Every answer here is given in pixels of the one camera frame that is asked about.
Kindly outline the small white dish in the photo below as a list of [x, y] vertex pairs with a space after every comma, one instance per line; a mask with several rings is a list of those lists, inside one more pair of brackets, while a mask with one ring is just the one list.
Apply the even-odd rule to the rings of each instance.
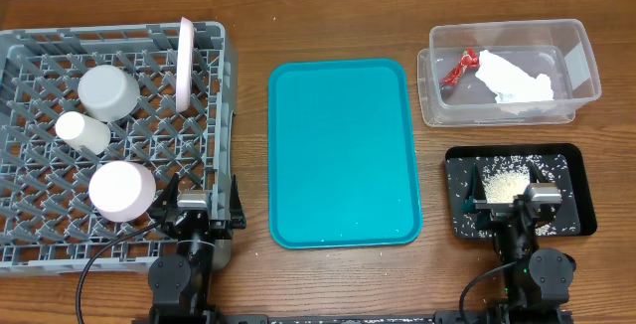
[[151, 206], [156, 192], [155, 179], [145, 166], [112, 161], [91, 176], [88, 195], [98, 212], [111, 222], [137, 219]]

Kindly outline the white tissue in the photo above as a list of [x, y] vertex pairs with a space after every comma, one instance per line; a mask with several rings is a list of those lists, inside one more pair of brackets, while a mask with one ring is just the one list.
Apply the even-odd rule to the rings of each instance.
[[531, 77], [520, 67], [487, 50], [479, 54], [476, 78], [495, 94], [497, 103], [535, 102], [554, 99], [552, 81], [546, 74]]

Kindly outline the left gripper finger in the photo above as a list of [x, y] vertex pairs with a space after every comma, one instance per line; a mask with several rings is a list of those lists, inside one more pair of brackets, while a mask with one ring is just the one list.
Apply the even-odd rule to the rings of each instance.
[[246, 217], [239, 198], [238, 181], [235, 175], [232, 175], [232, 186], [230, 194], [230, 215], [232, 227], [237, 230], [246, 228]]
[[168, 185], [151, 204], [148, 214], [152, 219], [165, 219], [168, 212], [177, 207], [180, 177], [175, 173]]

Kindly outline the red snack wrapper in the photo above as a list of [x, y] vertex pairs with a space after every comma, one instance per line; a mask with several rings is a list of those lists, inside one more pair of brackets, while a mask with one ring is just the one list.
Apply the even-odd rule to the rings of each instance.
[[472, 48], [466, 49], [458, 64], [440, 81], [441, 86], [456, 86], [467, 70], [478, 70], [480, 61]]

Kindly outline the large white plate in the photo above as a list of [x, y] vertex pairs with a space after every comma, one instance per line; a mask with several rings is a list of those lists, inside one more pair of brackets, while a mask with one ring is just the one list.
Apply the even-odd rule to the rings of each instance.
[[192, 68], [194, 51], [194, 25], [189, 19], [182, 17], [178, 37], [178, 54], [176, 63], [175, 104], [177, 112], [184, 112], [190, 107], [192, 91]]

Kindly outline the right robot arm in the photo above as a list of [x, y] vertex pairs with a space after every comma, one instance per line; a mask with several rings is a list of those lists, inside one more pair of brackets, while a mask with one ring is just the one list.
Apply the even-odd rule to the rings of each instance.
[[[492, 233], [493, 249], [501, 265], [472, 279], [462, 290], [458, 316], [464, 323], [570, 323], [560, 310], [569, 301], [576, 262], [570, 255], [540, 247], [536, 226], [551, 223], [562, 205], [556, 184], [536, 168], [530, 183], [509, 203], [490, 203], [479, 170], [471, 169], [468, 193], [461, 211], [476, 217], [476, 229]], [[505, 299], [490, 302], [478, 314], [465, 308], [468, 292], [482, 280], [501, 273]]]

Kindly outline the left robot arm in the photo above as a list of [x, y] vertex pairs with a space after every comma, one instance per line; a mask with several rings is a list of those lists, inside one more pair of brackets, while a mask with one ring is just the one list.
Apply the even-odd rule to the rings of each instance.
[[160, 256], [150, 266], [149, 320], [224, 323], [224, 315], [209, 302], [208, 294], [213, 272], [230, 261], [234, 231], [246, 228], [237, 180], [232, 179], [226, 205], [215, 205], [209, 190], [181, 192], [178, 183], [179, 177], [173, 176], [149, 208], [160, 232], [177, 242], [173, 253]]

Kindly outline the white paper cup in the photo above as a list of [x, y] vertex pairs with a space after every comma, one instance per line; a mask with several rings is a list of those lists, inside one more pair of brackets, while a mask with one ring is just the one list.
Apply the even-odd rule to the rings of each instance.
[[105, 123], [76, 111], [63, 113], [56, 121], [55, 131], [72, 149], [84, 147], [95, 155], [102, 153], [111, 139]]

